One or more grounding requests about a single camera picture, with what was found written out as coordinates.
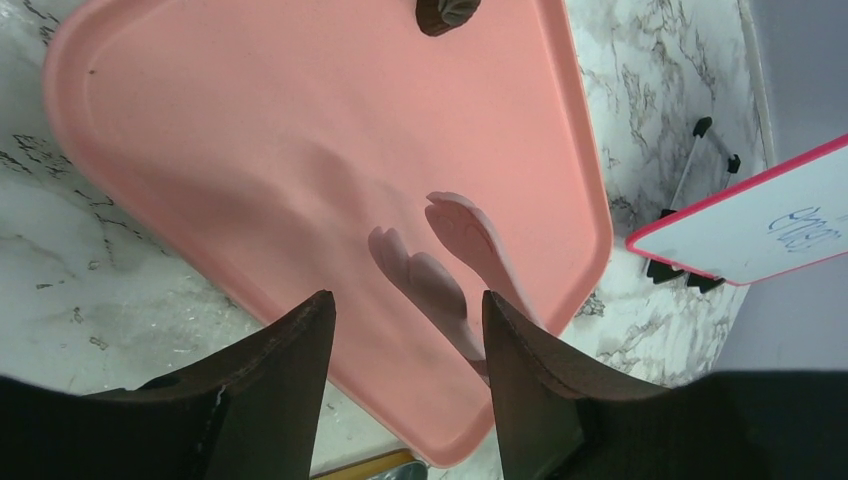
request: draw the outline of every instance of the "marble countertop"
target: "marble countertop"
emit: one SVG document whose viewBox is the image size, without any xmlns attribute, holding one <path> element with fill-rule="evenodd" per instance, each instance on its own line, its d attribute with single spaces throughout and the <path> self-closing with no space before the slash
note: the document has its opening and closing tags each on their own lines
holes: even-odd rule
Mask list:
<svg viewBox="0 0 848 480">
<path fill-rule="evenodd" d="M 39 72 L 51 35 L 79 3 L 0 0 L 0 373 L 90 393 L 138 387 L 259 325 L 82 178 L 52 139 Z M 702 116 L 742 158 L 739 178 L 764 168 L 739 6 L 569 0 L 567 8 L 617 243 L 562 339 L 623 372 L 680 385 L 711 368 L 747 290 L 654 286 L 623 238 L 668 206 Z M 693 167 L 684 203 L 721 188 L 710 171 Z M 316 472 L 399 445 L 327 385 Z M 493 434 L 459 466 L 431 470 L 431 478 L 500 477 Z"/>
</svg>

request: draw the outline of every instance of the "blue scribble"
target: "blue scribble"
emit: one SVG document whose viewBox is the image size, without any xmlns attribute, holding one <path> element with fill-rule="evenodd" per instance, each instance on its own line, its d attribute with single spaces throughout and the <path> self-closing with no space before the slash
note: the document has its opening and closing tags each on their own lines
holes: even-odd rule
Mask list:
<svg viewBox="0 0 848 480">
<path fill-rule="evenodd" d="M 807 207 L 783 215 L 769 224 L 768 235 L 776 234 L 777 241 L 789 253 L 806 252 L 816 245 L 842 238 L 842 232 L 822 218 L 820 210 L 821 207 Z M 837 218 L 839 222 L 844 220 L 848 220 L 848 215 Z"/>
</svg>

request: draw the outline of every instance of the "wall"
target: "wall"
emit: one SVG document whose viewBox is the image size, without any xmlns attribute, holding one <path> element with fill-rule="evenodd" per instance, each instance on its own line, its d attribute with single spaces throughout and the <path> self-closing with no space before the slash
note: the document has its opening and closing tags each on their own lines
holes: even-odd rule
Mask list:
<svg viewBox="0 0 848 480">
<path fill-rule="evenodd" d="M 740 1 L 753 21 L 749 50 L 759 50 L 775 160 L 848 133 L 848 2 Z M 848 255 L 754 285 L 716 368 L 848 369 L 846 287 Z"/>
</svg>

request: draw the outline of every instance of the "pink tray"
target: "pink tray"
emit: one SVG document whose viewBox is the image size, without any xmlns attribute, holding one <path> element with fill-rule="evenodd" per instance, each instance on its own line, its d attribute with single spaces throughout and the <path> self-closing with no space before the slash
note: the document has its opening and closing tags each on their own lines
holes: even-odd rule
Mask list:
<svg viewBox="0 0 848 480">
<path fill-rule="evenodd" d="M 612 228 L 561 0 L 485 0 L 423 35 L 413 0 L 92 0 L 50 47 L 50 123 L 75 165 L 264 322 L 336 295 L 330 378 L 429 462 L 468 456 L 489 391 L 383 277 L 367 237 L 436 256 L 480 323 L 483 283 L 424 207 L 498 228 L 560 333 Z"/>
</svg>

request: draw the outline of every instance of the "whiteboard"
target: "whiteboard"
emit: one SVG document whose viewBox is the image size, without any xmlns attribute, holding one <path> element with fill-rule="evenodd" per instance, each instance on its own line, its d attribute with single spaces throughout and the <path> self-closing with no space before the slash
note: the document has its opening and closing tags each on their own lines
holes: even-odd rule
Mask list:
<svg viewBox="0 0 848 480">
<path fill-rule="evenodd" d="M 848 135 L 636 231 L 627 248 L 732 285 L 848 252 Z"/>
</svg>

